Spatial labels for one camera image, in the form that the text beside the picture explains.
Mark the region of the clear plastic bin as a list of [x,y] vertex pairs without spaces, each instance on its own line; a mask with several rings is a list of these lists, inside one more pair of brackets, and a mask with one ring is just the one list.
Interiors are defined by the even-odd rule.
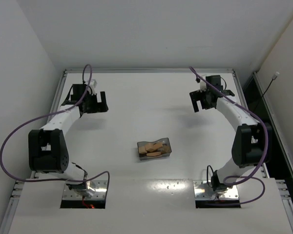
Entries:
[[137,152],[140,161],[169,157],[172,149],[168,137],[156,141],[137,142]]

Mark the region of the long light wood block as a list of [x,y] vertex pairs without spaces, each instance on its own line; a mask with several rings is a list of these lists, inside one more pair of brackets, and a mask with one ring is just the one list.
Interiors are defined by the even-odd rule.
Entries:
[[162,146],[163,146],[163,144],[161,142],[154,143],[154,144],[148,143],[145,145],[145,148],[146,148],[147,152],[154,152],[154,151],[160,149]]

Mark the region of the small light wood cube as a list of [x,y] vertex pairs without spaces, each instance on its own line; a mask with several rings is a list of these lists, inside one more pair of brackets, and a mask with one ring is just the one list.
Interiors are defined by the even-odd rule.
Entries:
[[139,154],[146,154],[147,153],[147,150],[146,150],[145,146],[139,147],[138,151],[139,151]]

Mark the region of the small dark wood cube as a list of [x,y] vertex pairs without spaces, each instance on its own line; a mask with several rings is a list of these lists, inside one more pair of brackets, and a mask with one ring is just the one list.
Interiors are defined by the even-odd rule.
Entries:
[[170,151],[170,147],[168,145],[163,145],[161,148],[161,151],[164,153],[167,153]]

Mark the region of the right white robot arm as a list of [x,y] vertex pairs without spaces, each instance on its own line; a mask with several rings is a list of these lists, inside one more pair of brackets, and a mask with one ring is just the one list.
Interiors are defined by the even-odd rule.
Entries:
[[197,75],[196,81],[200,89],[189,94],[194,111],[199,111],[197,103],[201,103],[204,110],[216,109],[235,130],[231,158],[213,172],[210,179],[214,191],[223,191],[251,179],[261,165],[270,160],[272,128],[238,104],[235,94],[224,89],[220,75],[205,78]]

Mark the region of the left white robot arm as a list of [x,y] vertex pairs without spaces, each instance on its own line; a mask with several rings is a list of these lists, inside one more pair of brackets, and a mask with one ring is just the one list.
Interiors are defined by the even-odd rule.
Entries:
[[28,135],[30,169],[63,179],[69,190],[85,198],[94,196],[95,184],[88,180],[85,169],[70,160],[64,137],[83,114],[108,111],[105,92],[100,92],[101,101],[98,101],[94,90],[96,85],[95,80],[89,85],[73,84],[59,114],[39,130],[30,131]]

